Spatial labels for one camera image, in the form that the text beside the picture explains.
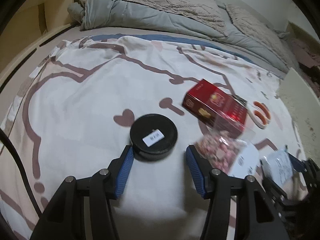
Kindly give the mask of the pink clothes pile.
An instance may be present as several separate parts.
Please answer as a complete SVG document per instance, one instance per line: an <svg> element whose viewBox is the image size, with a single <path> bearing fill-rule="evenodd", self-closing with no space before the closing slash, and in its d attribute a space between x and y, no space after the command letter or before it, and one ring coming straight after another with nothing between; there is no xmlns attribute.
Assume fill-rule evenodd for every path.
<svg viewBox="0 0 320 240"><path fill-rule="evenodd" d="M294 38L291 44L300 69L311 77L312 81L319 83L319 54L313 53L310 47L299 39Z"/></svg>

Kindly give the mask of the white remote control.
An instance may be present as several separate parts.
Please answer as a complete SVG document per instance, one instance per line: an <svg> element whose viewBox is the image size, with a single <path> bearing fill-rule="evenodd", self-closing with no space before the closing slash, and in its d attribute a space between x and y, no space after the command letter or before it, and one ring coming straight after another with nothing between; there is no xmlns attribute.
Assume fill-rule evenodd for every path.
<svg viewBox="0 0 320 240"><path fill-rule="evenodd" d="M249 142L247 146L237 155L233 165L229 169L230 177L244 179L248 175L254 175L259 164L259 151Z"/></svg>

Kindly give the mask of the white teal paper packet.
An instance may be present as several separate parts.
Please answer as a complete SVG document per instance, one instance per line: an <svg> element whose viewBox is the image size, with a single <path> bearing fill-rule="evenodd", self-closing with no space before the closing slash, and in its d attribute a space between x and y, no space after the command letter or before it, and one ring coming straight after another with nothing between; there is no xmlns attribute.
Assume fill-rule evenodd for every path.
<svg viewBox="0 0 320 240"><path fill-rule="evenodd" d="M264 175L282 187L293 176L293 168L286 150L277 150L260 159Z"/></svg>

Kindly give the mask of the bag of pink snacks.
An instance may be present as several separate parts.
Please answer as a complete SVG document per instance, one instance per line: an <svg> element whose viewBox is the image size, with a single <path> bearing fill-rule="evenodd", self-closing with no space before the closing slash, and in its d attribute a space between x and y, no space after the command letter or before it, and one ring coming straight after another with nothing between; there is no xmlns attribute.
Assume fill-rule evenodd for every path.
<svg viewBox="0 0 320 240"><path fill-rule="evenodd" d="M248 143L247 140L230 137L227 131L213 131L204 135L195 147L201 157L207 159L213 168L218 168L228 175L237 155Z"/></svg>

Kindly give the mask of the wooden side shelf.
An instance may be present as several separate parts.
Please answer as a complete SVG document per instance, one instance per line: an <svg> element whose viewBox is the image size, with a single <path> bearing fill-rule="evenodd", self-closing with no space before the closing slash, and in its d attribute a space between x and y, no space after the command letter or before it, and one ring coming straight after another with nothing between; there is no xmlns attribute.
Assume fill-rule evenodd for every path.
<svg viewBox="0 0 320 240"><path fill-rule="evenodd" d="M1 90L41 47L76 23L67 8L79 0L26 0L1 33Z"/></svg>

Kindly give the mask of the cartoon bear blanket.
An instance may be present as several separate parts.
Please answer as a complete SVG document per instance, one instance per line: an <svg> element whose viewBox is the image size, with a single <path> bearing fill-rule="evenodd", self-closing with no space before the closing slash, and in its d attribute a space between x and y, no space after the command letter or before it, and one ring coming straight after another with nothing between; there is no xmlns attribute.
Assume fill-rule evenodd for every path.
<svg viewBox="0 0 320 240"><path fill-rule="evenodd" d="M134 36L62 40L34 66L1 124L39 208L67 176L86 178L108 167L130 143L133 122L157 113L172 120L178 139L166 158L134 161L124 194L112 202L119 236L198 239L208 203L194 189L184 153L208 128L182 101L203 79L268 107L265 129L246 120L255 153L288 146L305 157L297 126L278 96L281 76L242 52Z"/></svg>

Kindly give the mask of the black round tin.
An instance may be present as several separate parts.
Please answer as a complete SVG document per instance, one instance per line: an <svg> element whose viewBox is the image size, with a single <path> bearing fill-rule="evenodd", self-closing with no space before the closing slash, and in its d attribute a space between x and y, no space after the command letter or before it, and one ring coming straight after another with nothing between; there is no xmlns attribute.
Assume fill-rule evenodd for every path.
<svg viewBox="0 0 320 240"><path fill-rule="evenodd" d="M176 125L166 116L147 114L131 126L130 140L134 154L146 161L166 158L178 139Z"/></svg>

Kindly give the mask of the white cardboard box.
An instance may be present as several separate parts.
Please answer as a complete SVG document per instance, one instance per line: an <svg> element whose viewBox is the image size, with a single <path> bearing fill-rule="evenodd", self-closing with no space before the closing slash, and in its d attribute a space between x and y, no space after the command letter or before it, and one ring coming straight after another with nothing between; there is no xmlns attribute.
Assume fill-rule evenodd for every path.
<svg viewBox="0 0 320 240"><path fill-rule="evenodd" d="M281 81L278 95L293 118L305 156L319 164L319 98L293 68Z"/></svg>

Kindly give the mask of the orange white scissors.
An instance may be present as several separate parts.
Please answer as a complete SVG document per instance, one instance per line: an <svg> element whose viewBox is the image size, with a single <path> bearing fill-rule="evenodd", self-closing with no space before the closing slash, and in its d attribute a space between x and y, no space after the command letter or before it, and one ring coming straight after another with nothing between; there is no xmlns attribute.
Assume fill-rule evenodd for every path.
<svg viewBox="0 0 320 240"><path fill-rule="evenodd" d="M247 101L238 95L233 95L233 98L247 109L250 118L260 129L267 127L271 121L271 113L264 103Z"/></svg>

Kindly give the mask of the grey folded duvet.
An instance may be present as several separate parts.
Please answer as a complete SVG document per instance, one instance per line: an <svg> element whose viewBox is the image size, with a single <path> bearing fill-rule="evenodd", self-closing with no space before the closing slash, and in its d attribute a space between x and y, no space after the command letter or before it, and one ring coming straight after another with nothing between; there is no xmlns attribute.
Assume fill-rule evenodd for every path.
<svg viewBox="0 0 320 240"><path fill-rule="evenodd" d="M299 70L299 63L291 48L279 36L291 58L292 64L289 66L284 64L265 46L246 36L234 26L226 11L225 4L217 3L217 5L226 24L225 36L191 18L122 0L79 0L78 3L71 3L67 10L70 17L81 25L82 30L102 27L124 27L196 36L243 48L265 59L270 65L284 73L287 73L290 68Z"/></svg>

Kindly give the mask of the red cigarette pack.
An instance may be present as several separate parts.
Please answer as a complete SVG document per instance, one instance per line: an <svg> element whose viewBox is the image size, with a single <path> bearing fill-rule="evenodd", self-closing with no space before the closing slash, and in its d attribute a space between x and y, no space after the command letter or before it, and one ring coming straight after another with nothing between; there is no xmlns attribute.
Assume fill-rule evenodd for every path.
<svg viewBox="0 0 320 240"><path fill-rule="evenodd" d="M232 138L245 131L247 109L204 79L185 94L183 106L207 126L227 131Z"/></svg>

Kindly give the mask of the right beige quilted blanket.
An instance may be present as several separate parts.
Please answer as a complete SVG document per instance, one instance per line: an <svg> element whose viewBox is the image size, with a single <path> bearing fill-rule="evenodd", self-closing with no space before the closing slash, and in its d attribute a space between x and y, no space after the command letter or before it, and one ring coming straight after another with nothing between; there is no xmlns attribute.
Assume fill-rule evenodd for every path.
<svg viewBox="0 0 320 240"><path fill-rule="evenodd" d="M247 10L232 4L225 4L226 11L234 26L243 34L254 39L274 53L284 64L292 64L291 58L278 35L260 22Z"/></svg>

